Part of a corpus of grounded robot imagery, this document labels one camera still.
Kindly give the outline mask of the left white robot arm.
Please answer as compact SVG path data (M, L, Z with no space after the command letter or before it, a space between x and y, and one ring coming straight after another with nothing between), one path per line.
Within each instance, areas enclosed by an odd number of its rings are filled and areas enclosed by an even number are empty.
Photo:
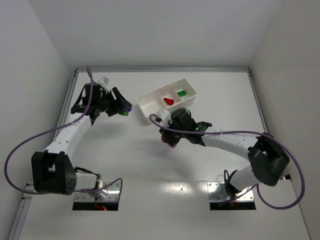
M102 189L100 174L73 166L73 153L85 132L102 113L128 115L132 104L117 87L107 91L101 83L86 83L64 127L44 151L31 157L34 190L42 194L95 193Z

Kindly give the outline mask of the red lego brick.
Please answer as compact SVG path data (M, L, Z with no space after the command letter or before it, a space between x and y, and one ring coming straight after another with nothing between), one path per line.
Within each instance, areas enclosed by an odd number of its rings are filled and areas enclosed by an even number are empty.
M166 103L167 106L172 106L175 103L174 99L170 99L170 98L163 98L164 102Z
M176 144L167 136L162 135L161 136L161 141L165 144L167 144L170 148L174 148Z

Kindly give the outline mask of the small green connector lego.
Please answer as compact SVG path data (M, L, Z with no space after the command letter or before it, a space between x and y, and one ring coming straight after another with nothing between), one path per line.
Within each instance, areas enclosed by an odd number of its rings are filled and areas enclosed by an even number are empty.
M119 112L119 115L127 117L129 115L129 112L126 110L122 110Z

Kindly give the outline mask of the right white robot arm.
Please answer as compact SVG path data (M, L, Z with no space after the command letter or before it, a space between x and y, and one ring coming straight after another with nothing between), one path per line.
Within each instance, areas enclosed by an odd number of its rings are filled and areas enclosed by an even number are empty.
M196 122L189 110L181 108L174 112L159 110L157 122L164 127L159 130L161 140L175 147L181 139L203 147L218 148L238 155L249 162L249 166L224 172L224 181L219 188L223 200L231 200L245 188L263 183L274 187L287 165L289 156L273 140L264 136L231 134L209 134L213 126L209 122Z

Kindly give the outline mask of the green lego end brick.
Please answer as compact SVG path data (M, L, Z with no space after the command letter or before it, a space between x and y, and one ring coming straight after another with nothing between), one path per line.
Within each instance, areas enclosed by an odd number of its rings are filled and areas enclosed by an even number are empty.
M180 98L185 97L185 96L187 95L187 93L186 93L184 90L177 91L176 93L178 94L178 96L179 96Z

